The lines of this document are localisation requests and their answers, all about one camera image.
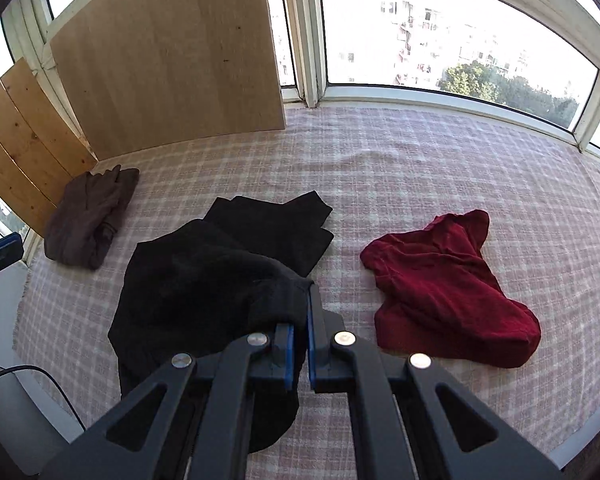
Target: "checkered fabric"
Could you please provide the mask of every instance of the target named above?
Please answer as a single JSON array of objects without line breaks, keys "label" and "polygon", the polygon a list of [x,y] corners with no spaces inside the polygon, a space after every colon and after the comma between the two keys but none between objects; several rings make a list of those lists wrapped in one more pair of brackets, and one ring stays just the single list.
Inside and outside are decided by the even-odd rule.
[{"label": "checkered fabric", "polygon": [[[39,250],[14,348],[61,383],[87,425],[120,396],[107,331],[138,242],[201,218],[217,196],[285,202],[315,189],[335,235],[312,272],[325,308],[374,340],[382,295],[360,251],[389,232],[480,208],[483,255],[504,293],[538,317],[542,341],[522,368],[441,360],[543,452],[600,406],[600,163],[559,140],[465,114],[383,108],[289,109],[283,132],[193,140],[101,162],[141,171],[103,266],[63,267]],[[36,376],[58,403],[44,377]],[[346,397],[316,396],[301,375],[298,418],[250,456],[250,478],[356,477]]]}]

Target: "wooden plank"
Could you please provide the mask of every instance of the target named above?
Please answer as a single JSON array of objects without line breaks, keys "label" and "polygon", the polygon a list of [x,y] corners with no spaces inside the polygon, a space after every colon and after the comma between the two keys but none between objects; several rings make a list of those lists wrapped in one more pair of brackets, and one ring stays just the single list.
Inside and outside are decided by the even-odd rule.
[{"label": "wooden plank", "polygon": [[27,178],[57,205],[72,178],[31,130],[1,82],[0,143]]},{"label": "wooden plank", "polygon": [[0,198],[39,235],[56,207],[20,171],[0,144]]},{"label": "wooden plank", "polygon": [[91,0],[51,49],[100,160],[285,127],[267,0]]},{"label": "wooden plank", "polygon": [[96,165],[40,88],[26,59],[20,58],[0,81],[29,127],[69,175],[78,176]]}]

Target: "clothing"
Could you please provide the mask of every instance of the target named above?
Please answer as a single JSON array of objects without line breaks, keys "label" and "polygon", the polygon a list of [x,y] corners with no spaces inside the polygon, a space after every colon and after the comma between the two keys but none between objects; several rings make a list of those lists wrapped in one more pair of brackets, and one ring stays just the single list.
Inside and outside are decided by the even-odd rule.
[{"label": "clothing", "polygon": [[[250,452],[271,446],[288,430],[299,406],[312,281],[260,252],[278,254],[280,240],[289,250],[281,257],[307,273],[313,268],[326,248],[319,226],[331,208],[317,194],[304,197],[284,205],[245,197],[220,199],[205,220],[192,220],[138,244],[109,330],[123,397],[178,352],[202,357],[221,352],[243,335],[272,336],[277,323],[291,323],[293,390],[256,394]],[[235,237],[207,218],[222,223]]]},{"label": "clothing", "polygon": [[122,225],[139,176],[136,168],[120,170],[117,165],[104,174],[87,171],[69,182],[46,224],[46,257],[69,266],[100,267]]},{"label": "clothing", "polygon": [[387,234],[360,254],[386,300],[378,345],[503,368],[522,366],[540,343],[540,323],[507,299],[480,254],[489,215],[437,216],[422,231]]}]

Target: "silver rivet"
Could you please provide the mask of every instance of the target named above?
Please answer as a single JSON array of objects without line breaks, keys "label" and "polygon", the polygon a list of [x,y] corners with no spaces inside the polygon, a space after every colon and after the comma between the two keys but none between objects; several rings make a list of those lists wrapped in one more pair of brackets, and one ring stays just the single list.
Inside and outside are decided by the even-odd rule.
[{"label": "silver rivet", "polygon": [[426,354],[413,354],[409,357],[409,362],[411,363],[411,366],[424,370],[424,368],[429,368],[431,366],[431,357]]},{"label": "silver rivet", "polygon": [[186,368],[193,362],[189,354],[176,354],[171,358],[171,364],[174,368]]},{"label": "silver rivet", "polygon": [[254,332],[247,336],[247,343],[251,346],[264,346],[267,344],[267,336],[262,332]]},{"label": "silver rivet", "polygon": [[353,345],[356,342],[356,336],[354,336],[351,332],[338,332],[333,339],[342,346]]}]

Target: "wooden board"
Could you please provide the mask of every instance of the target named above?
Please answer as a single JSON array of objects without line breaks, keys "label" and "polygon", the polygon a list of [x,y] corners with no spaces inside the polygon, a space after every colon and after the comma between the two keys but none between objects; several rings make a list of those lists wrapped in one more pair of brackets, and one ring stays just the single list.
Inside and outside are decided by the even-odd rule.
[{"label": "wooden board", "polygon": [[55,206],[20,171],[0,144],[0,198],[39,235]]},{"label": "wooden board", "polygon": [[27,178],[57,205],[72,178],[31,130],[1,82],[0,143]]},{"label": "wooden board", "polygon": [[24,58],[0,81],[29,127],[69,175],[78,176],[96,165],[96,159],[46,97]]},{"label": "wooden board", "polygon": [[285,127],[267,0],[91,0],[51,49],[99,160]]}]

